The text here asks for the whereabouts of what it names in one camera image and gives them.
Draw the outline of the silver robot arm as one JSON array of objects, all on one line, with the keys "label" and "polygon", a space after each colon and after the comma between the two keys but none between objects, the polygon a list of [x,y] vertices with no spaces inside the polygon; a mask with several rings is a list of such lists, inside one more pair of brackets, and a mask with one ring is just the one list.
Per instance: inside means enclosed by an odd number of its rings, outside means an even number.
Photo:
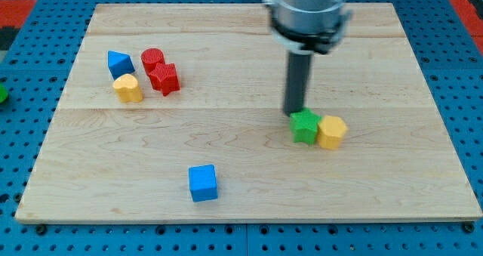
[{"label": "silver robot arm", "polygon": [[283,112],[289,116],[304,108],[314,54],[329,54],[343,39],[352,15],[346,0],[263,0],[269,27],[286,47],[287,76]]}]

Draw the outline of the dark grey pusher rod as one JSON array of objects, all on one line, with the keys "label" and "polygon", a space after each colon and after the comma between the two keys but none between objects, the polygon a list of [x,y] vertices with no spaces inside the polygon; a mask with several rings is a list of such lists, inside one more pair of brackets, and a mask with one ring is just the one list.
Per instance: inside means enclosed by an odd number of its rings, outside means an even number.
[{"label": "dark grey pusher rod", "polygon": [[298,113],[304,108],[312,54],[289,52],[287,60],[283,112],[286,116],[289,116],[291,113]]}]

